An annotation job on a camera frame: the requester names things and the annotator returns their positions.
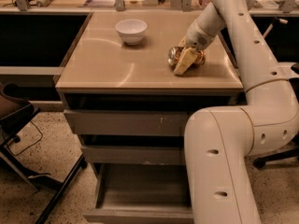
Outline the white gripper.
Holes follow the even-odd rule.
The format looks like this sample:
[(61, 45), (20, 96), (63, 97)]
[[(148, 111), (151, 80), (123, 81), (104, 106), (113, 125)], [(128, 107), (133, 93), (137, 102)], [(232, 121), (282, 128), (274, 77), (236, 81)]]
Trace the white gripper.
[(178, 61), (174, 69), (176, 75), (183, 75), (188, 68), (197, 60), (198, 52), (195, 50), (206, 49), (215, 39), (217, 34), (213, 22), (195, 20), (187, 29), (186, 35), (178, 43)]

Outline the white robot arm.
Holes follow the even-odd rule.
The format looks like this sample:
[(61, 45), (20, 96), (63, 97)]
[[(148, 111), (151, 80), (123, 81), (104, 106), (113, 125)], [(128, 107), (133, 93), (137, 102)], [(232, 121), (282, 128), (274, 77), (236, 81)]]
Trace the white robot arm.
[(249, 14), (253, 0), (212, 0), (186, 43), (227, 28), (247, 102), (208, 107), (186, 123), (184, 152), (194, 224), (261, 224), (247, 155), (288, 144), (298, 133), (292, 85)]

